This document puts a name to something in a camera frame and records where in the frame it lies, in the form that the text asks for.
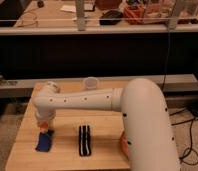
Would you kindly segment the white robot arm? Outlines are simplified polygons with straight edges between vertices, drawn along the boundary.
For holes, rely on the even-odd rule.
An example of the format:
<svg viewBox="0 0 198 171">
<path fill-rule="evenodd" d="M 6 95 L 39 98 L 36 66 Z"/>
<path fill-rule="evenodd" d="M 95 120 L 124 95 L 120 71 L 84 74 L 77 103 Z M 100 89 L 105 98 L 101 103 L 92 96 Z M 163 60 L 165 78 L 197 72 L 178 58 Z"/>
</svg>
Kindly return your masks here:
<svg viewBox="0 0 198 171">
<path fill-rule="evenodd" d="M 39 121 L 51 119 L 57 109 L 120 112 L 129 150 L 131 171 L 180 171 L 180 161 L 168 107 L 159 86 L 145 78 L 122 88 L 62 93 L 46 83 L 33 99 Z"/>
</svg>

